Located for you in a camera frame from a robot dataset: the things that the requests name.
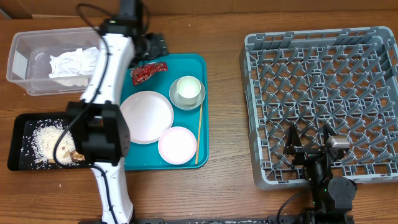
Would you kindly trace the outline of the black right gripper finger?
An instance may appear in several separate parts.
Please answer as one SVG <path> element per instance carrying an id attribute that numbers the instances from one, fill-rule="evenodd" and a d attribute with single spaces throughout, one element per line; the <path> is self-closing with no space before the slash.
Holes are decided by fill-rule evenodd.
<path id="1" fill-rule="evenodd" d="M 302 148 L 303 145 L 299 138 L 297 129 L 294 124 L 291 124 L 287 132 L 287 140 L 283 153 L 286 155 L 296 155 L 302 150 Z"/>
<path id="2" fill-rule="evenodd" d="M 335 136 L 336 133 L 334 132 L 333 128 L 327 123 L 323 125 L 323 143 L 326 145 L 327 140 L 330 136 Z"/>

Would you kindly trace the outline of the large white napkin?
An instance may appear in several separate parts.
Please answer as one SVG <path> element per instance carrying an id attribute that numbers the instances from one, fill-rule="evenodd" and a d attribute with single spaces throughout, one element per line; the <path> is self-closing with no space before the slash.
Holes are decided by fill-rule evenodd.
<path id="1" fill-rule="evenodd" d="M 50 56 L 52 72 L 50 78 L 63 86 L 83 86 L 88 84 L 87 76 L 94 74 L 100 51 L 96 47 L 82 48 L 65 52 L 58 57 Z"/>

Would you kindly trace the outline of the large pink plate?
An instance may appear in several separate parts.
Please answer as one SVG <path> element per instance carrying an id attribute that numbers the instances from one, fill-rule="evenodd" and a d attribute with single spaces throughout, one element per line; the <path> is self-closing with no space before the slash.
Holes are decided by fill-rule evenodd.
<path id="1" fill-rule="evenodd" d="M 130 141 L 136 144 L 158 141 L 174 121 L 170 101 L 155 91 L 140 91 L 129 96 L 120 110 L 129 128 Z"/>

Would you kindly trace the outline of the red snack wrapper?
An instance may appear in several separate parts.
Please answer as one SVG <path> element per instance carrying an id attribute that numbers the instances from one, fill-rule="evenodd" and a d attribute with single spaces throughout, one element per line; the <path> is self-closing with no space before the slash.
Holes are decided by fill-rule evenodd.
<path id="1" fill-rule="evenodd" d="M 132 83 L 135 86 L 140 85 L 156 73 L 165 72 L 167 70 L 168 66 L 165 62 L 151 62 L 140 65 L 131 70 Z"/>

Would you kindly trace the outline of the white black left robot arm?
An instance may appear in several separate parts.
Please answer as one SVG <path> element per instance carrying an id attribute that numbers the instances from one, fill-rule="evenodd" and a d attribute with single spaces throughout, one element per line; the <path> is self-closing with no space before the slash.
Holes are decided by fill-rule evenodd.
<path id="1" fill-rule="evenodd" d="M 93 172 L 102 203 L 100 223 L 134 223 L 124 159 L 130 148 L 128 126 L 119 105 L 127 70 L 140 62 L 168 55 L 161 34 L 148 33 L 149 9 L 142 1 L 120 1 L 118 14 L 94 28 L 100 38 L 95 72 L 78 102 L 67 106 L 66 128 L 81 168 Z"/>

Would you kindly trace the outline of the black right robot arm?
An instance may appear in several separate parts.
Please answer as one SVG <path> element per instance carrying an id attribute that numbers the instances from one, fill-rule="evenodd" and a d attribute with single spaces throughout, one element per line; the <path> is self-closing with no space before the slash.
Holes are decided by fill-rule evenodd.
<path id="1" fill-rule="evenodd" d="M 289 126 L 284 154 L 294 157 L 293 165 L 302 166 L 317 213 L 344 215 L 353 208 L 355 182 L 342 176 L 334 177 L 331 169 L 332 163 L 345 157 L 349 147 L 347 138 L 336 134 L 327 124 L 323 127 L 323 144 L 317 147 L 304 146 L 296 127 Z"/>

